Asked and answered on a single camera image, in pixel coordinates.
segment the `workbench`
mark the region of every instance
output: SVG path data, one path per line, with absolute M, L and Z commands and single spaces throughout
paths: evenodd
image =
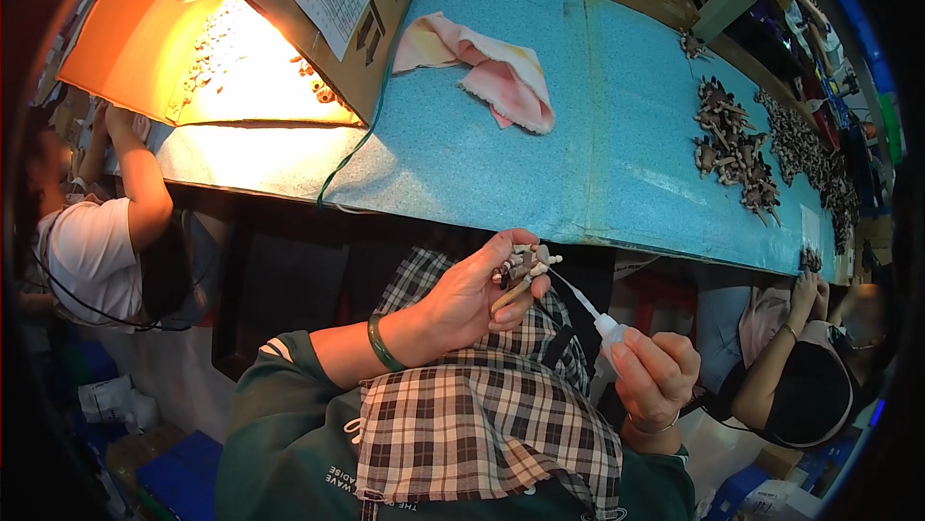
M 781 227 L 739 203 L 741 186 L 723 186 L 715 174 L 700 179 L 693 139 L 702 131 L 692 116 L 701 75 L 715 75 L 749 121 L 769 131 L 753 101 L 757 85 L 735 67 L 719 57 L 689 62 L 676 31 L 608 0 L 412 0 L 404 24 L 435 11 L 534 49 L 555 128 L 500 131 L 486 104 L 456 86 L 468 66 L 416 69 L 389 80 L 374 135 L 326 201 L 784 274 L 796 272 L 809 242 L 833 279 L 831 217 L 805 175 L 792 187 L 782 182 L 770 142 L 763 153 L 780 186 Z M 156 124 L 149 145 L 168 180 L 314 202 L 363 135 Z

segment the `white glue bottle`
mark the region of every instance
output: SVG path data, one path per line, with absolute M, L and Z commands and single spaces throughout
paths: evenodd
M 597 329 L 597 333 L 600 334 L 600 338 L 602 339 L 600 342 L 600 350 L 603 351 L 604 358 L 607 359 L 607 362 L 610 363 L 610 366 L 613 366 L 613 370 L 619 375 L 620 372 L 617 370 L 617 367 L 613 365 L 613 358 L 610 357 L 610 345 L 614 342 L 623 342 L 623 332 L 629 327 L 625 324 L 620 324 L 611 318 L 610 315 L 598 313 L 594 306 L 591 305 L 591 302 L 584 297 L 584 294 L 581 294 L 580 290 L 572 286 L 568 280 L 563 278 L 552 268 L 550 268 L 549 271 L 558 276 L 565 282 L 566 286 L 572 289 L 572 294 L 575 295 L 578 302 L 580 302 L 582 306 L 591 313 L 591 316 L 594 317 L 594 328 Z

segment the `checkered apron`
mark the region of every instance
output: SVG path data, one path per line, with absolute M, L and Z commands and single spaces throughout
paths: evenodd
M 451 265 L 415 248 L 376 312 L 418 302 Z M 595 519 L 618 517 L 620 438 L 587 400 L 577 338 L 542 363 L 569 318 L 554 291 L 540 303 L 520 330 L 360 383 L 361 519 L 375 519 L 378 504 L 500 499 L 550 477 Z

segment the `pile of figurine parts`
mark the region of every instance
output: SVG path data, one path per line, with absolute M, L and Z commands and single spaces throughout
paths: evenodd
M 768 110 L 768 123 L 774 134 L 770 151 L 780 162 L 780 175 L 786 184 L 803 172 L 809 185 L 819 191 L 822 207 L 832 212 L 835 251 L 844 254 L 851 230 L 858 224 L 859 198 L 854 181 L 848 176 L 845 156 L 823 146 L 819 136 L 790 107 L 774 101 L 763 89 L 755 101 Z
M 735 95 L 727 93 L 715 77 L 709 81 L 702 79 L 698 90 L 700 112 L 694 120 L 712 135 L 712 142 L 711 135 L 705 135 L 703 140 L 694 139 L 697 144 L 694 161 L 700 177 L 706 178 L 715 170 L 720 183 L 727 186 L 741 183 L 741 203 L 756 213 L 765 226 L 768 220 L 764 212 L 773 215 L 780 226 L 780 218 L 774 210 L 775 205 L 780 205 L 780 191 L 770 177 L 770 166 L 764 163 L 759 151 L 768 140 L 768 134 L 745 134 L 745 128 L 755 130 L 755 126 L 746 121 L 748 114 L 742 106 L 735 104 Z
M 205 18 L 202 34 L 193 43 L 187 79 L 183 81 L 183 105 L 192 101 L 196 89 L 203 89 L 206 85 L 215 89 L 217 94 L 222 93 L 225 87 L 222 79 L 224 74 L 228 73 L 232 63 L 247 57 L 247 53 L 238 48 L 234 24 L 238 19 L 237 14 L 244 9 L 251 9 L 244 0 L 224 0 L 212 15 Z M 319 102 L 329 104 L 336 101 L 347 107 L 341 97 L 316 75 L 315 69 L 304 57 L 297 54 L 290 59 L 290 63 L 299 64 L 300 76 L 311 76 L 312 92 Z
M 800 251 L 800 271 L 809 270 L 810 272 L 819 272 L 822 270 L 822 258 L 819 253 L 810 247 Z

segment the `dark green jacket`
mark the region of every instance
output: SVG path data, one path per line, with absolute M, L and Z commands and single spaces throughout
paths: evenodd
M 352 421 L 360 413 L 360 391 L 345 392 L 328 379 L 307 332 L 278 338 L 292 362 L 261 352 L 238 382 L 218 467 L 217 517 L 358 519 L 353 496 L 358 445 L 351 439 L 357 434 Z M 636 454 L 626 446 L 623 451 L 621 519 L 692 517 L 694 485 L 684 468 L 685 449 L 677 455 Z M 491 501 L 380 506 L 378 518 L 579 519 L 586 512 L 555 480 L 540 481 L 527 493 Z

